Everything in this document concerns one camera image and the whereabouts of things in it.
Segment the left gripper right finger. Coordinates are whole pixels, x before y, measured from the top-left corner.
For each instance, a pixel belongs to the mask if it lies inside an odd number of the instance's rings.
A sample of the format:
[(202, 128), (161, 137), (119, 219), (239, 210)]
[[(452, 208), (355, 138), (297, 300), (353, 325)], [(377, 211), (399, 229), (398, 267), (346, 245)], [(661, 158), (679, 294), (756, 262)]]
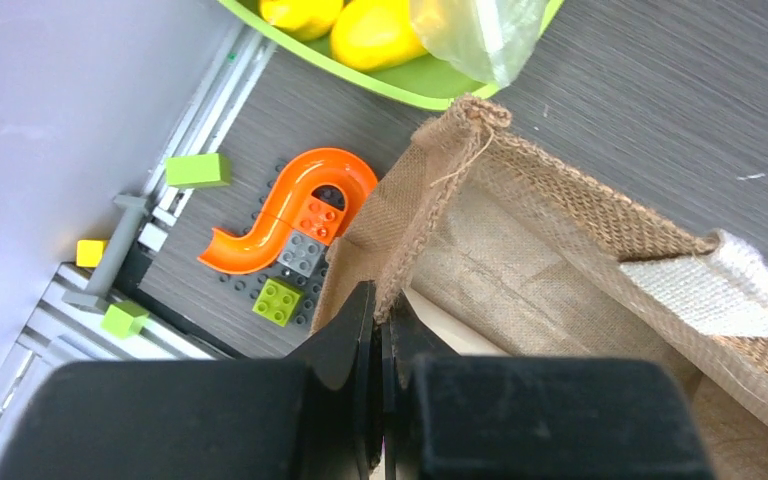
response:
[(455, 351), (411, 307), (396, 307), (381, 327), (383, 461), (387, 479), (420, 479), (422, 415), (413, 374), (426, 356)]

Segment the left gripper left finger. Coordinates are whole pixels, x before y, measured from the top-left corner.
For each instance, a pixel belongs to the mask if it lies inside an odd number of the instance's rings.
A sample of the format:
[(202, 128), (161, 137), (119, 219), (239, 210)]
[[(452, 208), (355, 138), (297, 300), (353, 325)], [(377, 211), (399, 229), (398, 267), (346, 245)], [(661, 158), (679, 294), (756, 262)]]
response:
[(370, 477), (378, 455), (374, 307), (374, 284), (358, 283), (328, 325), (289, 355), (309, 368), (296, 453), (301, 479)]

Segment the brown burlap grocery bag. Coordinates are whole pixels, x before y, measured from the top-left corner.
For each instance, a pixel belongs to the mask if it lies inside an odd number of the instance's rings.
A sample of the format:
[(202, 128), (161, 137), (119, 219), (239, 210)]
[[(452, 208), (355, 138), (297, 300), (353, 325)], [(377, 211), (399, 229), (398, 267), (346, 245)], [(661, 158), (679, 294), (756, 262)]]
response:
[(689, 394), (717, 473), (768, 479), (768, 265), (697, 236), (510, 131), (464, 96), (412, 135), (329, 249), (312, 327), (358, 282), (387, 320), (412, 288), (510, 354), (656, 361)]

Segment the clear plastic bag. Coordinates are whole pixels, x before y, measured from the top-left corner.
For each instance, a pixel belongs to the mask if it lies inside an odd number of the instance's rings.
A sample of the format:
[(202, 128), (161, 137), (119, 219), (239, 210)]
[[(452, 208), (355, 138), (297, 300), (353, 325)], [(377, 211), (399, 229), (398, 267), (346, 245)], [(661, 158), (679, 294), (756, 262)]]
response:
[(423, 47), (456, 71), (504, 88), (519, 76), (560, 3), (547, 0), (411, 1)]

